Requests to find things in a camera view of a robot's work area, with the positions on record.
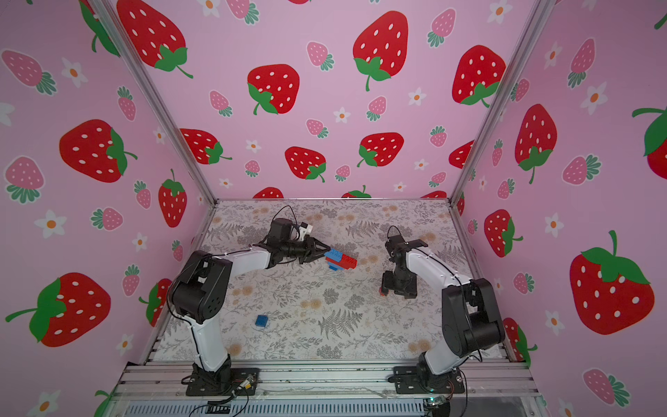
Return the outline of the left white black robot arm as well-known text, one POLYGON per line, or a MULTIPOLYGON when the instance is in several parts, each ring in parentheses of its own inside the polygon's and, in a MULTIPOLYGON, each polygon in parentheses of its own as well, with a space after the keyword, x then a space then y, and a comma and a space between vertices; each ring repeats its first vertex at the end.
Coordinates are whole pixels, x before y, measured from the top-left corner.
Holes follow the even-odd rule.
POLYGON ((188 383, 196 394, 221 394, 232 385, 231 356, 220 329, 230 280, 285 261, 303 264, 323 258, 331 247, 310 236, 307 228, 304 222, 278 218, 272 220, 267 235, 248 248, 223 254, 197 250, 189 257, 168 292, 168 308, 175 318, 188 324, 196 347, 197 359, 188 383))

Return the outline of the red 2x4 brick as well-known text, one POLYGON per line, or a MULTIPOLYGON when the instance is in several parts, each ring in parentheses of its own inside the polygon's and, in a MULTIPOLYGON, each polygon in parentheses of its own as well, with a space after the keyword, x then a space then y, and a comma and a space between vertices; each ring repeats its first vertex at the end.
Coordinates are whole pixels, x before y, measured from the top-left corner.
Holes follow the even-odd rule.
POLYGON ((355 269, 357 267, 357 264, 358 264, 357 260, 348 255, 342 255, 339 262, 339 265, 343 269, 355 269))

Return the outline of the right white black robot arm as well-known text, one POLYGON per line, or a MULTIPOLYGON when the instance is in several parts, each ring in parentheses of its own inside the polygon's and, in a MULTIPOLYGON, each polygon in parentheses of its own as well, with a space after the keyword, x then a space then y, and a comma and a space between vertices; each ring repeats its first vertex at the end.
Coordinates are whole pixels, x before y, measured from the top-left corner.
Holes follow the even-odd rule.
POLYGON ((385 243, 393 270, 383 273, 380 293, 406 299, 418 295, 420 278, 441 295, 443 340, 420 355, 416 373, 428 390, 462 376, 459 368, 474 354, 502 344, 505 328, 493 286, 449 267, 420 240, 389 236, 385 243))

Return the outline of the light blue 2x4 brick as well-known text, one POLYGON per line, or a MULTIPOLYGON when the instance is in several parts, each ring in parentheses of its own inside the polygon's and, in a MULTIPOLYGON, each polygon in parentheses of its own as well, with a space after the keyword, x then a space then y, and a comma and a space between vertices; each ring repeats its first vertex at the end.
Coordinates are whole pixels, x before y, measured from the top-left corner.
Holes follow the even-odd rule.
POLYGON ((338 250, 329 250, 325 254, 325 257, 326 257, 326 259, 328 259, 332 262, 341 262, 341 260, 343 258, 343 254, 342 254, 342 252, 340 252, 338 250))

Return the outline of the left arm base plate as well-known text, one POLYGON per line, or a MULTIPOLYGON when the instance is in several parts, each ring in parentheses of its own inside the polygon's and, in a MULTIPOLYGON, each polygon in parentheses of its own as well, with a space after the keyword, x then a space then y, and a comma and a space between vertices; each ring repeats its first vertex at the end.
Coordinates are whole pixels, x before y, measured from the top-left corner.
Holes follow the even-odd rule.
POLYGON ((259 382, 259 368, 221 368, 205 371, 196 364, 181 380, 186 396, 253 396, 259 382))

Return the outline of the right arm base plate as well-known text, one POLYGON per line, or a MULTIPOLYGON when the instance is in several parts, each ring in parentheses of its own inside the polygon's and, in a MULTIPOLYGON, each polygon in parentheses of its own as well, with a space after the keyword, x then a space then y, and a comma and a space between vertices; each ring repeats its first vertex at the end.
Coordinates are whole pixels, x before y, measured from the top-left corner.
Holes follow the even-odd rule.
POLYGON ((394 367, 387 378, 398 394, 465 394, 462 373, 455 369, 442 375, 432 374, 422 366, 394 367))

